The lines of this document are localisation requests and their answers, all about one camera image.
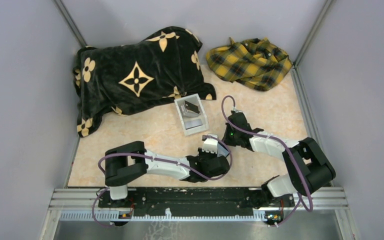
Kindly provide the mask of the white plastic card tray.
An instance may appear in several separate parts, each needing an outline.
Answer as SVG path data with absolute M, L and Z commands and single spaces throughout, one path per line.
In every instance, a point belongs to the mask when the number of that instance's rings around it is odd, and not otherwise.
M 210 129 L 208 117 L 197 93 L 175 99 L 174 104 L 185 136 Z

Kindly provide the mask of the dark card in tray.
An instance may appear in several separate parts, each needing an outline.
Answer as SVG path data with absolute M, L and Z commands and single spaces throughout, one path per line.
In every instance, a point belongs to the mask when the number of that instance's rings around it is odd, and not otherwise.
M 191 102 L 185 101 L 183 108 L 186 117 L 195 118 L 200 115 L 199 107 Z

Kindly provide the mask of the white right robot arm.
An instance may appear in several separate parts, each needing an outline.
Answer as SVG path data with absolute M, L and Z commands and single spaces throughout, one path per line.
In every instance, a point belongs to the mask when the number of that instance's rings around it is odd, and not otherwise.
M 228 146 L 240 146 L 284 161 L 287 174 L 272 177 L 261 186 L 261 199 L 267 206 L 275 206 L 284 195 L 299 193 L 307 197 L 336 177 L 336 171 L 313 138 L 282 140 L 262 128 L 252 129 L 245 114 L 238 110 L 227 117 L 222 140 Z

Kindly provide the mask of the aluminium frame rail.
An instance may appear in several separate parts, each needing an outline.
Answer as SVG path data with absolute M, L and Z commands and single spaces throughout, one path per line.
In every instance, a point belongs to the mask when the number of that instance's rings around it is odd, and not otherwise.
M 344 240 L 355 238 L 341 187 L 323 187 L 311 198 L 287 194 L 264 201 L 259 187 L 133 187 L 127 198 L 112 200 L 100 188 L 61 188 L 53 191 L 40 238 L 51 240 L 60 221 L 98 224 L 133 222 L 259 222 L 279 224 L 299 211 L 333 211 Z

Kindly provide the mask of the yellow plaid cloth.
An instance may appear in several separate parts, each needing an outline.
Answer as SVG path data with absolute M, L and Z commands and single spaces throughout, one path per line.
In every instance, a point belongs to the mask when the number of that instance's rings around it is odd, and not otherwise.
M 288 53 L 267 38 L 235 41 L 210 49 L 205 60 L 221 80 L 266 92 L 282 82 L 293 67 Z

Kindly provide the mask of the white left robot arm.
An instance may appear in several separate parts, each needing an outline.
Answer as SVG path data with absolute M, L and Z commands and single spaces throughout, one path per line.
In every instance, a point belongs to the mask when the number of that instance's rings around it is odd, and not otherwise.
M 145 148 L 134 141 L 105 152 L 98 162 L 104 173 L 110 200 L 118 207 L 129 203 L 128 184 L 146 175 L 166 176 L 189 183 L 204 183 L 221 179 L 231 169 L 231 151 L 217 139 L 207 138 L 198 154 L 170 157 Z

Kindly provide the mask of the black floral velvet blanket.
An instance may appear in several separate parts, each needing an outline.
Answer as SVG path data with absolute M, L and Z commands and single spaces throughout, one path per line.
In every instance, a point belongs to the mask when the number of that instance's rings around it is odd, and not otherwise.
M 192 31 L 168 26 L 135 44 L 79 49 L 72 69 L 77 134 L 96 132 L 110 112 L 130 116 L 194 94 L 215 100 L 202 73 L 202 45 Z

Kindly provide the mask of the black leather card holder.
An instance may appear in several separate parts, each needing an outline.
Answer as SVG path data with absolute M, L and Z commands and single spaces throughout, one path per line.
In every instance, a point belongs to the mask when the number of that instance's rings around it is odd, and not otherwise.
M 228 158 L 230 156 L 230 150 L 224 147 L 222 144 L 217 144 L 217 157 L 225 157 Z

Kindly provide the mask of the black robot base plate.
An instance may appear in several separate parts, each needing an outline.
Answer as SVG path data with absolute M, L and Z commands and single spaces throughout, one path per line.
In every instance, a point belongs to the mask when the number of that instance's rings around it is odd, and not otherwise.
M 269 200 L 260 187 L 130 187 L 126 199 L 98 199 L 100 208 L 133 208 L 135 217 L 250 217 L 260 208 L 295 205 L 291 194 Z

